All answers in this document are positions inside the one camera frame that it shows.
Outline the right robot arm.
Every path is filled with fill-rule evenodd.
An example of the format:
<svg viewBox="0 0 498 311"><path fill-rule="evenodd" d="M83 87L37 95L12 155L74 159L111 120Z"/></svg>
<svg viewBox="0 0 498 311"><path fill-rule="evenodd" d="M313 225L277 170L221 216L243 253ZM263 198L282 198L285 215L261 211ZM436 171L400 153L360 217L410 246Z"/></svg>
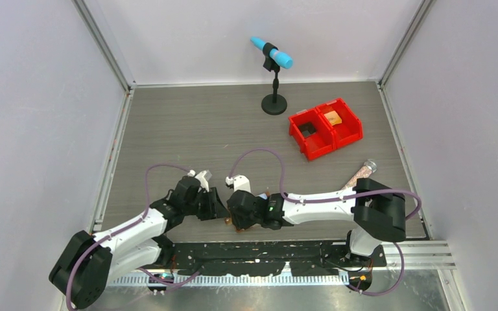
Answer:
<svg viewBox="0 0 498 311"><path fill-rule="evenodd" d="M370 178L355 186L321 194L274 193L255 196L247 177L226 178L233 189L227 201L237 230L255 224L278 230L306 222L340 220L357 226L347 234L344 260L351 266L367 263L382 242L406 239L405 196Z"/></svg>

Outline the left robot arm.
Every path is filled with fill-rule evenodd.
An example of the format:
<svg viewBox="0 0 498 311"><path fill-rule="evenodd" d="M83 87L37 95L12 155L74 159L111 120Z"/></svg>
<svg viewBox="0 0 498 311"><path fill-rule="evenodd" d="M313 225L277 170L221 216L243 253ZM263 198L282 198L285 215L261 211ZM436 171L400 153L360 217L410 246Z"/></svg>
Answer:
<svg viewBox="0 0 498 311"><path fill-rule="evenodd" d="M229 215L215 187L184 176L167 195L134 218L93 235L75 233L49 273L49 281L76 309L91 306L105 287L132 270L153 264L166 268L174 255L165 236L186 216L201 221Z"/></svg>

